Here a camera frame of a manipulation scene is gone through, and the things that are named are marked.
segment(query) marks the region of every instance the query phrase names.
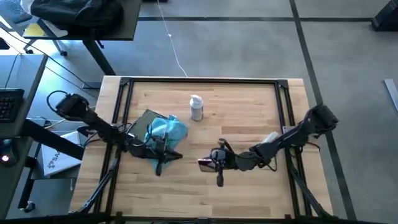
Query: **white cable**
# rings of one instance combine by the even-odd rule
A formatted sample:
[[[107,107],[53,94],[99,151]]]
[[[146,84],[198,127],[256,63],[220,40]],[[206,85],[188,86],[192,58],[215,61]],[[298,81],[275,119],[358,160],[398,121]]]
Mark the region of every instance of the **white cable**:
[[[69,131],[51,131],[51,132],[74,132],[76,130],[69,130]]]
[[[43,118],[26,118],[26,119],[29,119],[29,120],[37,120],[37,121],[56,121],[56,122],[63,121],[63,120],[43,119]],[[82,121],[68,121],[68,120],[63,121],[63,122],[68,122],[68,123],[82,123]]]
[[[181,70],[182,70],[182,72],[184,73],[184,75],[188,78],[187,73],[186,73],[185,70],[181,67],[180,61],[178,60],[178,56],[177,56],[177,53],[176,53],[175,47],[174,47],[173,38],[172,38],[172,35],[171,35],[170,32],[169,32],[169,28],[167,28],[167,23],[166,23],[166,20],[164,19],[162,7],[160,6],[159,0],[157,0],[157,5],[159,6],[159,11],[160,11],[160,14],[162,15],[163,23],[164,23],[164,27],[166,28],[167,35],[168,35],[168,37],[170,38],[170,42],[172,43],[172,47],[173,47],[173,51],[174,51],[175,60],[177,61],[177,64],[178,64],[178,66],[181,68]]]
[[[70,188],[69,189],[70,189],[70,191],[73,191],[73,179],[72,178],[70,179]]]

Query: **black desk leg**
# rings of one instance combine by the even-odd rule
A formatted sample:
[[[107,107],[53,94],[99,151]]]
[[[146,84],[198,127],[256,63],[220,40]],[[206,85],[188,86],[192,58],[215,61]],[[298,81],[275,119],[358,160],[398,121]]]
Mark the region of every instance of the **black desk leg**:
[[[37,145],[35,156],[28,156],[25,161],[25,167],[29,168],[29,173],[26,178],[26,183],[24,189],[22,190],[21,198],[19,199],[18,209],[28,213],[35,209],[35,203],[29,201],[30,193],[32,193],[33,185],[35,184],[35,180],[32,180],[33,170],[37,165],[37,156],[39,155],[41,144]]]
[[[94,60],[104,71],[105,75],[115,75],[113,68],[106,60],[104,54],[102,54],[101,49],[98,47],[94,40],[83,40],[83,44],[86,46],[87,50],[93,56]],[[101,82],[85,82],[83,85],[84,89],[99,90],[101,88]]]
[[[84,149],[82,147],[61,138],[59,135],[52,133],[31,120],[25,120],[21,134],[23,136],[30,136],[38,143],[56,149],[68,156],[79,160],[83,158]]]

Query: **wooden table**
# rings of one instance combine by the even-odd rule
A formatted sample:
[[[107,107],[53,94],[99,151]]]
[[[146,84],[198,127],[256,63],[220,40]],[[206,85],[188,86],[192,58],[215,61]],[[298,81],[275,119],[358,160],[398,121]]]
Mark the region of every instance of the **wooden table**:
[[[103,80],[96,112],[107,122],[112,120],[120,78]],[[309,109],[303,80],[288,79],[288,83],[294,117],[299,122]],[[205,101],[205,115],[200,122],[190,119],[191,94]],[[277,172],[268,168],[227,170],[224,187],[217,187],[216,174],[200,172],[197,165],[197,159],[208,156],[218,138],[227,139],[239,153],[272,131],[280,133],[276,105],[274,87],[262,84],[134,82],[128,122],[135,121],[146,109],[165,116],[174,114],[188,126],[188,136],[176,148],[183,159],[174,161],[160,177],[148,161],[122,154],[112,213],[187,218],[284,218],[285,214],[293,214],[284,151],[276,156]],[[70,210],[78,209],[96,188],[105,146],[94,142],[86,148]],[[305,146],[302,157],[308,187],[332,213],[318,149]],[[101,211],[107,193],[105,189]],[[302,196],[298,195],[303,213]]]

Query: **keyboard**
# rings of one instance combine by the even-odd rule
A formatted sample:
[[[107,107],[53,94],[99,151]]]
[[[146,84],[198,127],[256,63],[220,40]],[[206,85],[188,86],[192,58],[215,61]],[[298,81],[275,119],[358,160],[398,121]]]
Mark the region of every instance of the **keyboard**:
[[[0,89],[0,123],[14,122],[24,101],[23,89]]]

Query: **crumpled blue towel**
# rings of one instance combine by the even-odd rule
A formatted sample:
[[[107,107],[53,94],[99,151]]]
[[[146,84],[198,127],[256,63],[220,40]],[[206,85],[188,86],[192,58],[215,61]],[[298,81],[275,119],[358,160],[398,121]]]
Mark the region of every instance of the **crumpled blue towel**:
[[[183,138],[185,138],[188,132],[188,128],[186,127],[186,125],[183,122],[179,121],[175,115],[170,115],[168,119],[155,118],[151,126],[152,127],[150,127],[149,130],[152,128],[153,136],[163,137],[165,132],[167,132],[168,134],[167,147],[170,148],[171,150],[174,150],[177,144]],[[146,133],[144,142],[148,141],[148,138],[149,138],[149,133]],[[149,146],[150,148],[154,148],[155,142],[154,140],[150,139],[146,143],[146,145]],[[157,159],[148,159],[148,160],[152,164],[154,170],[156,170],[158,160]],[[169,162],[167,162],[166,164],[162,164],[162,171],[165,168],[165,166],[167,166],[168,164]]]

